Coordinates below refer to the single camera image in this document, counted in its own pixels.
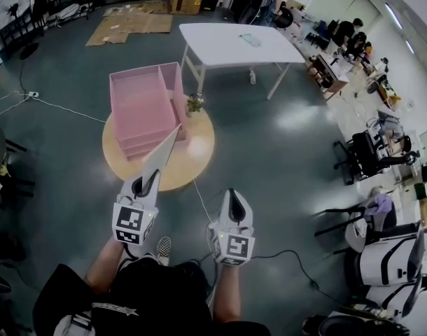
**round wooden table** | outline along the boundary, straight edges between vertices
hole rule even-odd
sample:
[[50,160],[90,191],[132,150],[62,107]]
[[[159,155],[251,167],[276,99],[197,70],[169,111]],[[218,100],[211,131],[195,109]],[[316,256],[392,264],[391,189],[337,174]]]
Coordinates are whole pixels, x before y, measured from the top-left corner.
[[[215,145],[212,122],[206,111],[187,118],[190,142],[186,147],[175,147],[171,152],[161,179],[159,191],[184,186],[199,176],[209,163]],[[120,179],[126,181],[142,169],[142,158],[127,160],[114,134],[113,118],[109,116],[103,130],[103,153],[109,167]]]

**checkered shoe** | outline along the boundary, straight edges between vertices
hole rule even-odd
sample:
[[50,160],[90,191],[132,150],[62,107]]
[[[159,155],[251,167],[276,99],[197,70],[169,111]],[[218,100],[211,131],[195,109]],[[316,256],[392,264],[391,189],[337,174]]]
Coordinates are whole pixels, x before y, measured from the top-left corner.
[[172,249],[172,241],[169,237],[162,237],[157,243],[157,259],[164,266],[169,266],[170,250]]

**ceiling light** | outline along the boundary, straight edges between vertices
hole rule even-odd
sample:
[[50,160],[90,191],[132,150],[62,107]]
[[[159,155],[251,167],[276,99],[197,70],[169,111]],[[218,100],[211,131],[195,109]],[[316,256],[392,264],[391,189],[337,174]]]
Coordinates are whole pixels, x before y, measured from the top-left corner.
[[407,41],[407,45],[409,47],[409,50],[414,53],[414,50],[412,49],[411,43],[409,41]]
[[400,21],[398,20],[396,14],[393,12],[393,9],[387,3],[385,3],[385,6],[388,9],[389,15],[391,15],[391,17],[394,19],[397,26],[399,26],[399,28],[403,29],[403,26],[400,23]]

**electric fan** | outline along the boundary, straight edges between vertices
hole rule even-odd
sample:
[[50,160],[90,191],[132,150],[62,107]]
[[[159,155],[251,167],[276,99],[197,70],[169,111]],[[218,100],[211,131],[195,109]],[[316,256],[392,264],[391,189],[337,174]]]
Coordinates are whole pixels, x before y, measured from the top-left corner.
[[22,26],[28,33],[27,24],[24,14],[30,10],[30,0],[1,0],[0,1],[0,31],[9,25],[14,27],[14,30],[19,32],[24,43],[24,50],[20,53],[20,59],[25,60],[38,48],[37,43],[30,43],[27,40],[27,35],[22,32]]

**small plant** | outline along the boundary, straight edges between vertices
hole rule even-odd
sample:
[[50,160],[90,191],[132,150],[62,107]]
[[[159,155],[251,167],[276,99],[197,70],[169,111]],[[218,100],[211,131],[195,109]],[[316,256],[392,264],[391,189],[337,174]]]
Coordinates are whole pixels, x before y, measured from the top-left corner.
[[200,112],[202,105],[204,103],[204,98],[191,96],[187,100],[187,110],[189,113]]

